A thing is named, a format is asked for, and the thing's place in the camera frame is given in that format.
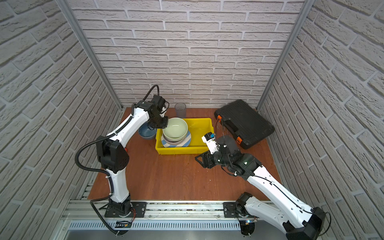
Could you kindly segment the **dark blue ceramic bowl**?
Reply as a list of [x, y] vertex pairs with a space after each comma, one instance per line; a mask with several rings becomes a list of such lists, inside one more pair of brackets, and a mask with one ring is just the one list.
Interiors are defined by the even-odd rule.
[[143, 139], [152, 140], [156, 137], [157, 129], [151, 128], [148, 122], [145, 122], [143, 125], [140, 126], [138, 133]]

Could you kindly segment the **light green ceramic bowl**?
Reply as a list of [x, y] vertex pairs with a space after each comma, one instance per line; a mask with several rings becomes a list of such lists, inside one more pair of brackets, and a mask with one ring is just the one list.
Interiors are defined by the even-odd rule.
[[181, 118], [169, 119], [168, 126], [163, 129], [163, 134], [168, 138], [176, 139], [183, 137], [188, 132], [188, 124]]

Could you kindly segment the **lavender ceramic bowl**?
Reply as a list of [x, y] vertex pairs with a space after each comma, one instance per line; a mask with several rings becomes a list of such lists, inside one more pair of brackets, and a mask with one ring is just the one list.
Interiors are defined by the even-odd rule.
[[170, 142], [170, 143], [178, 143], [178, 142], [182, 142], [187, 136], [189, 136], [190, 135], [190, 132], [188, 131], [183, 137], [181, 137], [181, 138], [176, 138], [176, 139], [172, 139], [172, 138], [168, 138], [167, 136], [165, 136], [164, 134], [162, 135], [162, 137], [166, 140], [166, 141], [168, 141], [168, 142]]

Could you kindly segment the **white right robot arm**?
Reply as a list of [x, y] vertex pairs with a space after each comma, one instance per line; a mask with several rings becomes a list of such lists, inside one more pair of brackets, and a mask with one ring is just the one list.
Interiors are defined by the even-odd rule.
[[260, 218], [282, 231], [289, 240], [316, 240], [328, 231], [324, 228], [326, 212], [297, 198], [254, 156], [240, 151], [232, 154], [207, 151], [195, 160], [205, 169], [220, 166], [228, 175], [241, 177], [273, 202], [271, 206], [243, 193], [236, 201], [238, 215]]

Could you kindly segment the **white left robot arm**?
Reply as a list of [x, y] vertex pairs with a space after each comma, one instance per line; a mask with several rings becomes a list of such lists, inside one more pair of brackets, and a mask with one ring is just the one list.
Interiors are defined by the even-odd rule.
[[[116, 236], [122, 236], [126, 231], [116, 231], [102, 217], [95, 206], [95, 202], [107, 200], [107, 208], [114, 210], [119, 216], [128, 216], [136, 211], [131, 205], [131, 196], [127, 187], [126, 168], [130, 157], [126, 150], [131, 137], [144, 124], [148, 123], [151, 129], [164, 129], [168, 125], [169, 118], [165, 116], [169, 107], [168, 102], [160, 96], [160, 88], [153, 85], [145, 97], [133, 104], [131, 114], [109, 135], [99, 136], [95, 141], [87, 143], [75, 154], [75, 164], [84, 171], [98, 172], [106, 175], [109, 182], [110, 193], [107, 197], [90, 200], [91, 207], [102, 223]], [[102, 165], [101, 169], [89, 168], [80, 163], [81, 153], [91, 145], [96, 145], [97, 157]]]

